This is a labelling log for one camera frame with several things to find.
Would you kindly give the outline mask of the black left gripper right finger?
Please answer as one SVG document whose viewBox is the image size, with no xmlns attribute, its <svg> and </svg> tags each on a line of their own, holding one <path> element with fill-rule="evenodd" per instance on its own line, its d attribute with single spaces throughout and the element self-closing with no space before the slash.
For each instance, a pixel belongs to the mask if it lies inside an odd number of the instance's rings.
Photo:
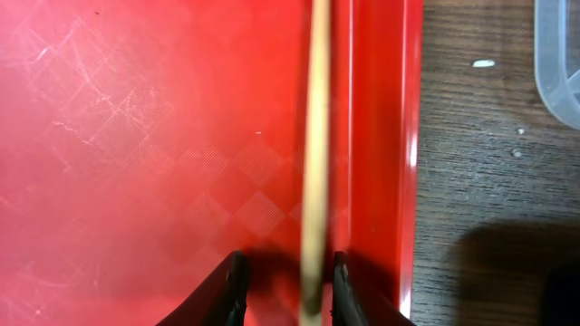
<svg viewBox="0 0 580 326">
<path fill-rule="evenodd" d="M 333 326 L 414 326 L 390 302 L 392 278 L 356 252 L 335 252 Z"/>
</svg>

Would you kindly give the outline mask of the wooden chopstick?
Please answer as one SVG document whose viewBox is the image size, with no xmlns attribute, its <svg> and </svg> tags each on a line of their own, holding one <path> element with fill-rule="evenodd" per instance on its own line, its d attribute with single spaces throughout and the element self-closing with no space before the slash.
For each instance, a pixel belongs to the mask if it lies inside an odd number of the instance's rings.
<svg viewBox="0 0 580 326">
<path fill-rule="evenodd" d="M 299 323 L 323 323 L 329 160 L 331 2 L 313 0 L 305 117 Z"/>
</svg>

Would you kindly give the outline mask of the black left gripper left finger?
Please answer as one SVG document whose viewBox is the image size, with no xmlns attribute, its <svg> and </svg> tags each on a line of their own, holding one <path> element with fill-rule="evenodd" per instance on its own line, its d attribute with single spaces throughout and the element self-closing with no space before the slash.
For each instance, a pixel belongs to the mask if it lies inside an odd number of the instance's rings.
<svg viewBox="0 0 580 326">
<path fill-rule="evenodd" d="M 243 326 L 248 288 L 248 260 L 234 251 L 157 326 Z"/>
</svg>

